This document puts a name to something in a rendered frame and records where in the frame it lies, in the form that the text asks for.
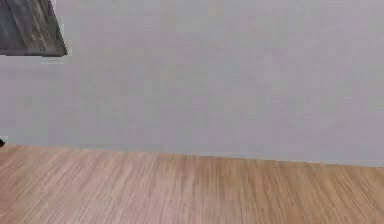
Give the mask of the dark grey wooden table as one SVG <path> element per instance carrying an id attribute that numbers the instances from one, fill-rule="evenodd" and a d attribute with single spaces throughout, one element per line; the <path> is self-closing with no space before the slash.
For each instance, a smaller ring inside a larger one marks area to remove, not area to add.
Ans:
<path id="1" fill-rule="evenodd" d="M 67 54 L 51 0 L 0 0 L 0 55 Z"/>

